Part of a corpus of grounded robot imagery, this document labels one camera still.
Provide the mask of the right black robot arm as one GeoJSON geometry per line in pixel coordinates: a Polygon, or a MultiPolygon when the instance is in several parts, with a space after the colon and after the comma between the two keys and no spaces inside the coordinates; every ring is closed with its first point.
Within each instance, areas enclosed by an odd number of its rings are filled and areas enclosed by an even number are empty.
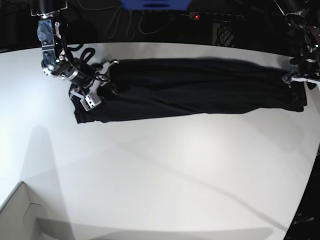
{"type": "Polygon", "coordinates": [[[101,63],[89,64],[95,55],[92,47],[83,49],[79,57],[73,52],[83,48],[67,45],[68,24],[61,12],[68,8],[65,0],[32,0],[30,14],[38,16],[37,37],[41,43],[41,67],[47,76],[59,77],[71,83],[69,97],[77,98],[88,112],[102,103],[102,94],[117,94],[112,83],[110,68],[119,61],[113,59],[101,63]]]}

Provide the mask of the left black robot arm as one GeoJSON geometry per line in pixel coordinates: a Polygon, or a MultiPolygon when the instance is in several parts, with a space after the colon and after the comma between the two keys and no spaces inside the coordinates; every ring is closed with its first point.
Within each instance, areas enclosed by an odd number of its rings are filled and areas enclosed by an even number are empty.
{"type": "Polygon", "coordinates": [[[319,8],[311,0],[276,0],[274,2],[296,41],[296,50],[289,60],[292,70],[282,80],[306,83],[310,90],[320,87],[320,17],[319,8]]]}

